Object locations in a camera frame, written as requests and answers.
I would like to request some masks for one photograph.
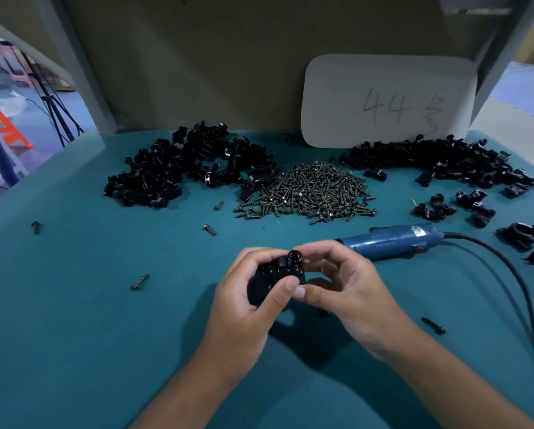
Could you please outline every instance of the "finger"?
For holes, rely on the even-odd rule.
[[[325,240],[315,243],[308,243],[294,248],[301,252],[303,259],[319,261],[327,259],[336,266],[353,259],[359,259],[362,256],[355,253],[350,248],[345,247],[338,241]]]
[[[342,285],[336,281],[328,281],[322,277],[317,277],[315,279],[310,279],[306,281],[306,284],[312,284],[326,290],[334,290],[335,292],[340,292],[342,290]]]
[[[241,260],[245,257],[245,255],[247,253],[251,253],[251,252],[254,252],[254,251],[259,251],[259,250],[265,250],[266,248],[269,248],[269,247],[247,247],[247,248],[243,248],[239,254],[237,255],[237,257],[235,258],[235,260],[232,262],[231,265],[229,265],[229,268],[228,268],[228,271],[225,273],[225,276],[227,277],[229,274],[231,274],[233,272],[233,270],[235,269],[235,267],[237,265],[239,265],[239,263],[241,262]]]
[[[303,261],[303,268],[305,272],[320,272],[331,280],[334,280],[336,273],[339,271],[337,266],[327,259],[321,259],[316,262],[305,260]]]
[[[293,292],[293,298],[302,301],[314,307],[322,308],[328,312],[337,315],[340,311],[340,302],[342,300],[340,292],[334,292],[320,288],[312,284],[299,286]]]
[[[245,254],[239,264],[233,268],[233,271],[229,276],[237,279],[230,281],[247,283],[256,272],[259,265],[270,263],[278,257],[286,256],[287,253],[287,250],[279,250],[278,248],[264,248],[262,250],[250,251]]]
[[[299,286],[299,279],[295,276],[286,276],[277,281],[275,286],[267,294],[265,301],[261,303],[253,314],[257,322],[267,328],[271,328],[279,313],[283,311],[293,292]]]

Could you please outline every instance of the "person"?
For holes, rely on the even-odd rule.
[[[255,307],[247,284],[257,266],[288,251],[246,248],[217,285],[204,338],[131,425],[133,429],[202,428],[256,363],[269,329],[291,298],[334,313],[350,335],[389,364],[445,429],[534,428],[534,421],[407,317],[368,259],[336,241],[294,248],[306,272],[288,276]]]

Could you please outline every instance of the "teal tabletop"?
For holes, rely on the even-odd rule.
[[[280,168],[326,161],[342,150],[314,149],[281,133],[238,131],[264,144]],[[236,220],[238,186],[210,189],[184,178],[184,194],[165,209],[125,208],[103,196],[126,156],[170,131],[108,138],[84,135],[0,198],[0,429],[114,428],[130,424],[189,360],[204,333],[216,283],[247,246],[290,249],[354,236],[371,226],[421,222],[416,201],[473,188],[414,179],[418,169],[388,169],[368,180],[375,217],[309,226],[307,217]],[[484,138],[472,131],[467,140]],[[489,147],[504,149],[490,139]],[[510,162],[534,174],[512,155]],[[534,266],[495,230],[534,223],[534,189],[509,200],[487,190],[497,215],[485,229],[470,215],[438,225],[480,238],[512,260],[534,298]],[[221,210],[213,206],[224,202]],[[42,223],[32,232],[33,221]],[[203,226],[209,224],[217,236]],[[376,263],[406,313],[444,325],[435,336],[534,418],[534,347],[523,295],[492,253],[468,241],[443,243],[413,258]],[[130,285],[150,278],[139,291]],[[384,363],[345,333],[334,316],[291,303],[271,330],[258,363],[232,392],[211,428],[437,427],[417,397]]]

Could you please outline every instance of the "fingernail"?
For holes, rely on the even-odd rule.
[[[285,281],[285,288],[290,292],[294,291],[297,286],[299,286],[299,279],[297,277],[289,276],[287,281]]]
[[[295,297],[298,300],[302,300],[305,297],[305,288],[302,286],[299,286],[295,289],[293,292],[293,297]]]

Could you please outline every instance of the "handwritten squiggle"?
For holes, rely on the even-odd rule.
[[[440,113],[442,111],[442,109],[440,107],[435,107],[434,105],[440,105],[444,102],[444,99],[438,95],[434,95],[434,97],[432,98],[432,100],[430,101],[430,105],[428,105],[426,107],[426,110],[427,111],[430,111],[430,113],[426,114],[424,116],[424,118],[428,121],[427,125],[428,126],[431,126],[433,129],[431,129],[430,131],[428,131],[427,133],[425,133],[426,136],[428,136],[429,134],[432,134],[434,132],[436,132],[438,130],[438,125],[436,125],[434,122],[434,115],[436,113]]]

